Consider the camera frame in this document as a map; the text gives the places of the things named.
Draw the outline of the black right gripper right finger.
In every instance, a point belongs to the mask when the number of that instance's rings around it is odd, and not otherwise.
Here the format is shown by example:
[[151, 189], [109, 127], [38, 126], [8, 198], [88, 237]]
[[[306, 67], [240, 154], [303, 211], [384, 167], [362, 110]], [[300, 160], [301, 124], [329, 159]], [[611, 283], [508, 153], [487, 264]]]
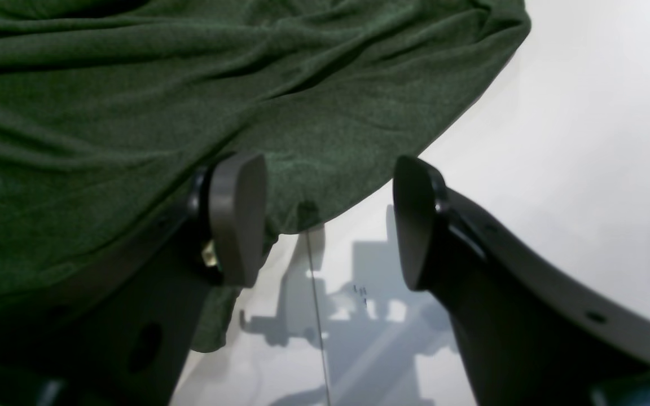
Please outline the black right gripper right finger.
[[650, 405], [650, 320], [540, 257], [417, 157], [397, 158], [407, 287], [446, 309], [479, 405]]

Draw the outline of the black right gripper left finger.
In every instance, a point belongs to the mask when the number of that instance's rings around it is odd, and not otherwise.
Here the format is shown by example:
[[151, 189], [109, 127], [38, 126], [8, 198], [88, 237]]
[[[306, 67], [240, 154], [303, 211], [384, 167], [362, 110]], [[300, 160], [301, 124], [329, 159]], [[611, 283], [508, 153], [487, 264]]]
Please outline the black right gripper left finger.
[[166, 405], [213, 288], [263, 265], [263, 154], [199, 167], [113, 253], [0, 312], [0, 405]]

